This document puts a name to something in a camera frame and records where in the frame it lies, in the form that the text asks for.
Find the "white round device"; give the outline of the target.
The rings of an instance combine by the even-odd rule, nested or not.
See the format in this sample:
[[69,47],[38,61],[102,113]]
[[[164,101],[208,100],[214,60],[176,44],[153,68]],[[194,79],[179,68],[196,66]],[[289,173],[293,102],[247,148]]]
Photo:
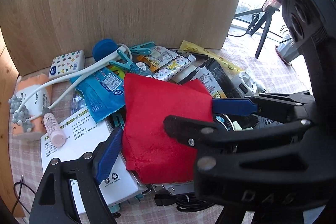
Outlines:
[[246,72],[240,72],[231,79],[235,89],[245,96],[257,96],[260,93],[265,93],[264,87],[259,85],[254,79]]

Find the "black flat package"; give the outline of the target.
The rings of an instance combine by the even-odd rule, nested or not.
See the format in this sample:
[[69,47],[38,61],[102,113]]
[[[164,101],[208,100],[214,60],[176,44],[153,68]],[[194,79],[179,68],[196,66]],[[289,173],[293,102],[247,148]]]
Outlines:
[[198,79],[213,98],[244,97],[215,59],[208,59],[195,71],[191,80]]

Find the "white cardboard box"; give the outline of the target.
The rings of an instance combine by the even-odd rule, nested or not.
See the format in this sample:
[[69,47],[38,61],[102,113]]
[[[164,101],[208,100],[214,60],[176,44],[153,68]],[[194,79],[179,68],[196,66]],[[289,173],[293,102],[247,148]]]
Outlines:
[[[40,138],[42,169],[46,170],[50,161],[58,158],[60,161],[93,159],[95,148],[108,139],[112,127],[106,120],[95,122],[87,107],[84,107],[60,123],[60,128],[66,136],[66,142],[55,147],[48,134]],[[127,201],[146,190],[136,176],[126,170],[126,161],[120,154],[110,169],[110,173],[99,185],[100,192],[108,206],[114,206]]]

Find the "small pink bottle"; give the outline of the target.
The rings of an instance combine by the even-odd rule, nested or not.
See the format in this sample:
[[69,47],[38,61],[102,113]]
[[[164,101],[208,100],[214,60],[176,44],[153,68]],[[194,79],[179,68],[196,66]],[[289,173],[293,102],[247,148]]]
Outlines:
[[66,142],[66,135],[49,108],[43,109],[43,122],[51,143],[57,148],[62,147]]

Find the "blue wet wipe packet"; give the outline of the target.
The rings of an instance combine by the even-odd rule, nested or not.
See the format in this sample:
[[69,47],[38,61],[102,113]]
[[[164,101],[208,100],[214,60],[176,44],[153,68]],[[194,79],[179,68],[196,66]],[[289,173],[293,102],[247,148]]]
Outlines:
[[95,122],[100,122],[125,106],[124,81],[104,67],[75,87],[71,113],[86,107]]

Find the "patterned white lighter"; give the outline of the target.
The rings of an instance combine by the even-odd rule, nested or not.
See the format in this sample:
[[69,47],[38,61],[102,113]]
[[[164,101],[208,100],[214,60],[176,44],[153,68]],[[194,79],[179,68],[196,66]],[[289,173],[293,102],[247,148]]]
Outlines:
[[189,67],[194,61],[196,61],[196,57],[193,54],[184,53],[171,60],[164,68],[155,72],[152,77],[156,80],[169,81],[178,73]]

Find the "potted spider plant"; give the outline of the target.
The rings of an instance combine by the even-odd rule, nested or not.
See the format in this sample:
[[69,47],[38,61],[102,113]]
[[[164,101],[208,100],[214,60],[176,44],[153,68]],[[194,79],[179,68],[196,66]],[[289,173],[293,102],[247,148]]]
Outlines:
[[283,40],[278,46],[276,46],[276,53],[282,60],[282,62],[291,67],[291,62],[299,57],[300,53],[295,45],[294,40],[289,32],[286,25],[283,25],[280,29],[282,35],[284,35]]

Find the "yellow long sachet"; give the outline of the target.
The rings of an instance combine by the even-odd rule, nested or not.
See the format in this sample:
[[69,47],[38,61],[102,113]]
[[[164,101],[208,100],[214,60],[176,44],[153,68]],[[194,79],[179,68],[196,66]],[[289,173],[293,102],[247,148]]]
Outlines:
[[201,54],[201,55],[206,55],[209,58],[213,58],[222,66],[223,69],[226,69],[227,71],[229,71],[233,74],[238,74],[238,73],[243,71],[240,67],[237,67],[236,65],[234,65],[233,63],[231,63],[230,61],[225,59],[224,57],[221,57],[221,56],[217,55],[216,53],[211,52],[210,50],[207,50],[207,49],[205,49],[201,46],[198,46],[198,45],[196,45],[192,42],[188,42],[186,40],[184,40],[181,43],[181,46],[179,47],[179,50],[180,51],[187,51],[187,52],[191,52],[191,53],[196,53],[196,54]]

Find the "orange snack sachet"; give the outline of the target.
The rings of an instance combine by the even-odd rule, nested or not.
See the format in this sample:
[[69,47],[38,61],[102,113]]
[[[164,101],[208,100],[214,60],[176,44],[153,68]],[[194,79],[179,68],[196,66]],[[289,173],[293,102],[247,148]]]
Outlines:
[[156,72],[178,56],[179,54],[172,50],[155,46],[151,49],[151,54],[138,56],[137,60],[147,64],[152,72]]

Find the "orange tissue pack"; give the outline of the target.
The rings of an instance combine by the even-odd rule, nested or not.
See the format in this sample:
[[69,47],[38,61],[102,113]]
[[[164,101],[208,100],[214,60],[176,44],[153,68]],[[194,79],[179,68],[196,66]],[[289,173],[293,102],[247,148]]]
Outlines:
[[[17,91],[15,95],[24,100],[28,95],[30,95],[34,90],[36,90],[41,85],[47,83],[49,78],[44,75],[38,75],[30,77],[26,80],[21,80],[17,86]],[[45,107],[49,107],[51,104],[52,96],[52,86],[48,86],[37,92],[33,97],[31,97],[25,106],[29,112],[29,116],[33,117],[42,112]],[[43,117],[38,117],[31,121],[33,128],[30,132],[24,132],[22,126],[17,124],[12,124],[13,137],[25,141],[37,141],[46,133],[46,129],[43,123]]]

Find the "dotted white tissue pack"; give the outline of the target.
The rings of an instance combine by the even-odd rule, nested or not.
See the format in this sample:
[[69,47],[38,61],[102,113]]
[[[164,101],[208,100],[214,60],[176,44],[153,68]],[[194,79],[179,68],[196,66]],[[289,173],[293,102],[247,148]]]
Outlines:
[[84,68],[85,55],[83,50],[66,53],[54,57],[49,70],[49,79],[53,80]]

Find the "blue round puff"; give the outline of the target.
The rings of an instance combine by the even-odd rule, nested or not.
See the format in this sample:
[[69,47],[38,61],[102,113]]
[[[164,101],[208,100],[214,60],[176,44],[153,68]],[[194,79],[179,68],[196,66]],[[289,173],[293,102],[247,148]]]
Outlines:
[[107,57],[118,49],[118,45],[112,39],[103,39],[97,42],[92,50],[92,56],[96,62]]

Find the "pine wood panel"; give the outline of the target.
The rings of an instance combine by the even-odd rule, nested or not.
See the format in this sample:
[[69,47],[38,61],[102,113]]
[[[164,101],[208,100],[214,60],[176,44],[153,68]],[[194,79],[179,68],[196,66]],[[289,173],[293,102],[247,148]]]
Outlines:
[[13,95],[17,83],[18,71],[1,38],[1,198],[6,207],[11,210],[15,204],[13,191],[13,175],[9,155],[9,104],[8,99]]

